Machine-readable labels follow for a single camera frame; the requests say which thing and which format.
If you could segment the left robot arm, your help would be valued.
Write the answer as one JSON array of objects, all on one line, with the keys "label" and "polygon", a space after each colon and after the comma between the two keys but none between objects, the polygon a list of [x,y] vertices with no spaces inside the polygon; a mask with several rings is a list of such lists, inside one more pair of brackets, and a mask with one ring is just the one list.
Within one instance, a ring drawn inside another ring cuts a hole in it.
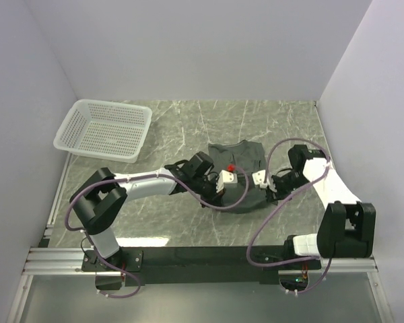
[{"label": "left robot arm", "polygon": [[69,202],[82,229],[98,251],[98,264],[111,271],[126,267],[122,248],[112,230],[112,224],[126,202],[191,190],[200,196],[203,206],[220,207],[224,184],[233,181],[233,174],[225,170],[215,171],[213,160],[199,152],[189,160],[184,159],[151,172],[118,174],[101,168]]}]

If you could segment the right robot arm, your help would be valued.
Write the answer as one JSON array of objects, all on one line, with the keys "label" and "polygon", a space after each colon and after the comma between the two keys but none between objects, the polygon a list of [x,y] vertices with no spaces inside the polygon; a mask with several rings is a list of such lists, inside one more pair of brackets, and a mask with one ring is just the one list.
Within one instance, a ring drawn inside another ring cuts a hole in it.
[{"label": "right robot arm", "polygon": [[282,260],[298,268],[306,256],[317,258],[369,258],[374,244],[376,209],[362,202],[345,185],[320,149],[294,145],[288,151],[291,169],[271,175],[274,201],[287,201],[307,184],[315,189],[325,212],[315,234],[289,236]]}]

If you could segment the dark grey t shirt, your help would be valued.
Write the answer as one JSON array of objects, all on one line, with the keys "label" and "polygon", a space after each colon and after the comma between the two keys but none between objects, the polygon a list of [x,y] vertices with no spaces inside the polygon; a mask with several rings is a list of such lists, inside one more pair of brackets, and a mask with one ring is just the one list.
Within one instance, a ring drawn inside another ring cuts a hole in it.
[{"label": "dark grey t shirt", "polygon": [[227,213],[251,213],[277,204],[271,194],[256,187],[252,182],[252,174],[264,170],[267,165],[261,143],[243,140],[234,145],[209,144],[208,155],[213,160],[214,172],[226,170],[230,165],[238,166],[246,172],[250,180],[244,200],[238,206],[227,209]]}]

